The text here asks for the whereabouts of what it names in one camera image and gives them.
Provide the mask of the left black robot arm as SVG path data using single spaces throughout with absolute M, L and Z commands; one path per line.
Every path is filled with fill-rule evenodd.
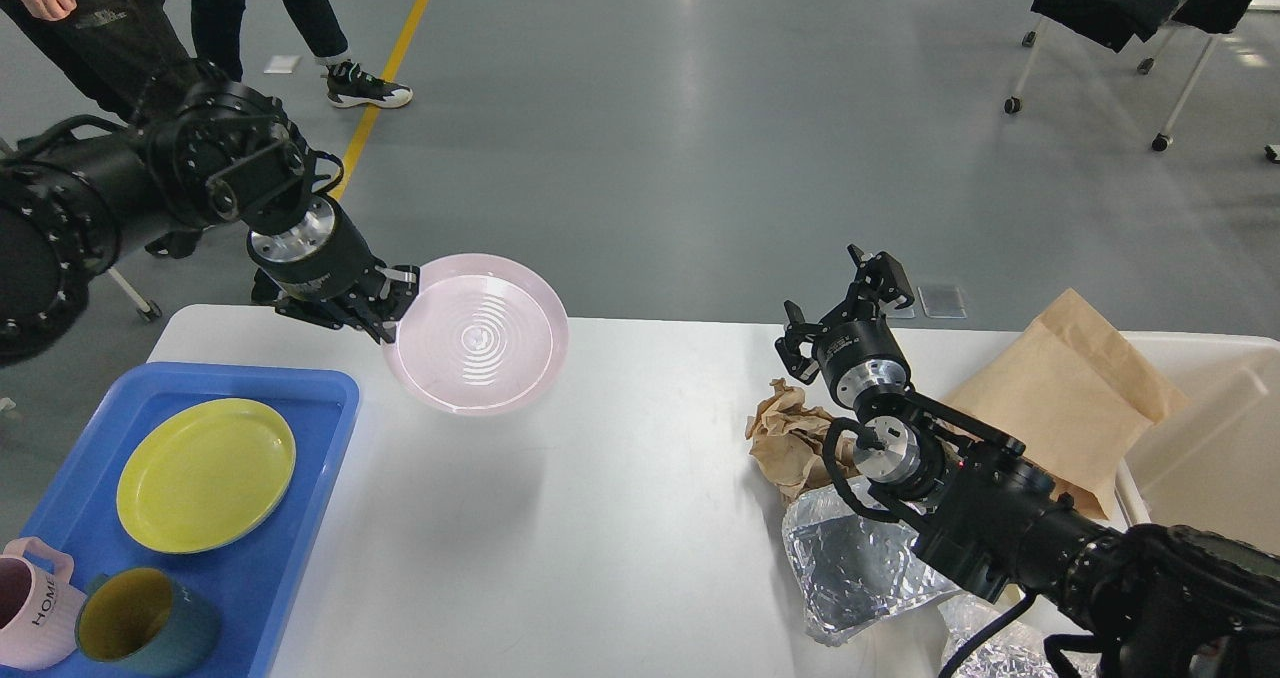
M 124 255 L 236 223 L 276 313 L 393 344 L 419 267 L 372 255 L 317 175 L 323 159 L 280 100 L 215 72 L 146 125 L 72 116 L 32 137 L 3 160 L 3 365 L 69 333 Z

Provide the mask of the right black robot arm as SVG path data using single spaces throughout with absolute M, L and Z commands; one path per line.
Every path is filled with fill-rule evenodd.
M 1189 526 L 1124 532 L 1051 499 L 1050 475 L 1018 438 L 925 397 L 892 335 L 887 306 L 914 303 L 902 265 L 886 251 L 847 249 L 846 296 L 817 322 L 785 301 L 774 347 L 791 377 L 822 377 L 847 411 L 832 420 L 820 459 L 855 514 L 915 531 L 911 553 L 966 592 L 993 603 L 1007 585 L 1021 600 L 943 664 L 952 677 L 987 641 L 1047 599 L 1080 628 L 1043 649 L 1059 677 L 1074 654 L 1100 656 L 1100 677 L 1275 677 L 1277 558 Z

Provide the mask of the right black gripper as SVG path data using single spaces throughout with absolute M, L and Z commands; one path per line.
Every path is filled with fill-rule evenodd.
M 790 377 L 812 385 L 820 372 L 829 397 L 858 409 L 872 397 L 908 388 L 910 367 L 887 319 L 915 319 L 916 298 L 902 264 L 887 251 L 870 255 L 850 244 L 847 255 L 855 274 L 840 319 L 851 322 L 823 333 L 823 324 L 806 321 L 800 304 L 783 301 L 786 322 L 774 351 Z M 812 354 L 804 353 L 806 344 L 814 344 Z

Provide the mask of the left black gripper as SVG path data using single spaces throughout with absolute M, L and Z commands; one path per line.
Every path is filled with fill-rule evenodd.
M 251 232 L 255 271 L 250 301 L 319 327 L 356 327 L 393 345 L 420 292 L 419 265 L 385 265 L 351 217 L 315 196 L 302 221 L 278 235 Z

